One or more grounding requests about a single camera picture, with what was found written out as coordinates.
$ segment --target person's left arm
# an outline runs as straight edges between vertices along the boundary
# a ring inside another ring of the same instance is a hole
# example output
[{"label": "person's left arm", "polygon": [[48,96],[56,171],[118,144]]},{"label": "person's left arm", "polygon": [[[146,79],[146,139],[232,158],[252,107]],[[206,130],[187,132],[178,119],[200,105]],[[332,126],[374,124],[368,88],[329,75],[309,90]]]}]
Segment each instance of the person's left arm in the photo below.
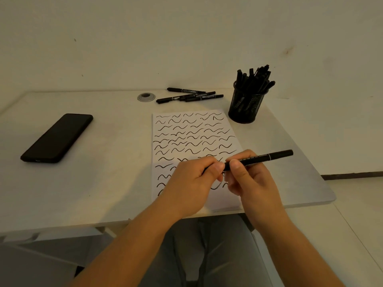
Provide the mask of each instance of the person's left arm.
[{"label": "person's left arm", "polygon": [[160,196],[130,222],[70,287],[137,286],[165,233],[176,221],[203,207],[214,181],[222,181],[223,168],[224,164],[212,156],[179,163]]}]

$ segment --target desk surface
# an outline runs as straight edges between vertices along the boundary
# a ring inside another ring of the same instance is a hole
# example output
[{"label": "desk surface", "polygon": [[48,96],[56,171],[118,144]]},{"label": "desk surface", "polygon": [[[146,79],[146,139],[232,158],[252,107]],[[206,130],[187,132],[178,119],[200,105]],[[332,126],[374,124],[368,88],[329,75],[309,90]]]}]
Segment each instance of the desk surface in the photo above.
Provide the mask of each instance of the desk surface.
[{"label": "desk surface", "polygon": [[[153,112],[229,109],[223,99],[140,102],[144,91],[29,93],[0,116],[0,233],[95,225],[134,218],[151,202]],[[151,91],[157,98],[167,91]],[[25,163],[20,155],[65,113],[93,122],[58,164]],[[267,163],[286,207],[333,201],[335,195],[266,106],[252,124],[229,119],[243,149],[293,149]],[[199,212],[199,216],[222,214]]]}]

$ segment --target fingernail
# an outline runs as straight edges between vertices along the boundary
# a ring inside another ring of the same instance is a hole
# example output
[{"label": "fingernail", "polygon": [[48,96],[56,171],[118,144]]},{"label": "fingernail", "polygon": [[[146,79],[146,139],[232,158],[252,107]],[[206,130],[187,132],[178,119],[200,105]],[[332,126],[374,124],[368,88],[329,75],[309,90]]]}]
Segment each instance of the fingernail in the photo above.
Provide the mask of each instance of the fingernail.
[{"label": "fingernail", "polygon": [[213,167],[215,169],[217,169],[218,171],[222,172],[223,169],[225,168],[225,163],[223,162],[217,162],[217,163],[214,163]]},{"label": "fingernail", "polygon": [[241,162],[236,159],[230,160],[230,169],[237,169],[241,167]]}]

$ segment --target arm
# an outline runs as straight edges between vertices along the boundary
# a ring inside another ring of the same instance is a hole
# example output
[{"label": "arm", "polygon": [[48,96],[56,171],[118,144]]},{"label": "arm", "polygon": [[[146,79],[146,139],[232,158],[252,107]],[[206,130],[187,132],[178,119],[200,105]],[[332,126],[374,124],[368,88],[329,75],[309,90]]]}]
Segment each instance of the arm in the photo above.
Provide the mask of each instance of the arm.
[{"label": "arm", "polygon": [[137,286],[165,233],[176,221],[203,207],[213,182],[222,181],[223,168],[224,164],[211,156],[179,163],[156,201],[133,219],[70,286]]},{"label": "arm", "polygon": [[225,181],[241,197],[253,227],[264,239],[270,256],[286,287],[343,287],[309,240],[289,219],[270,172],[262,164],[245,168],[237,159],[256,156],[245,150],[226,159],[230,171]]}]

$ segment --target pants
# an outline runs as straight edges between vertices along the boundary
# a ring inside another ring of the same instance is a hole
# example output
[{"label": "pants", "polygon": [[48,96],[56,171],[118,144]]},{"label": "pants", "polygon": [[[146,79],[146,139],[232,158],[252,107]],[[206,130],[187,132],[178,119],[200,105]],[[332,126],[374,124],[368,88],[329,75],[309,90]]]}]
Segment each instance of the pants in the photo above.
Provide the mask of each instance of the pants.
[{"label": "pants", "polygon": [[[271,287],[258,247],[238,215],[199,220],[205,255],[198,287]],[[139,287],[185,287],[185,272],[171,230]]]}]

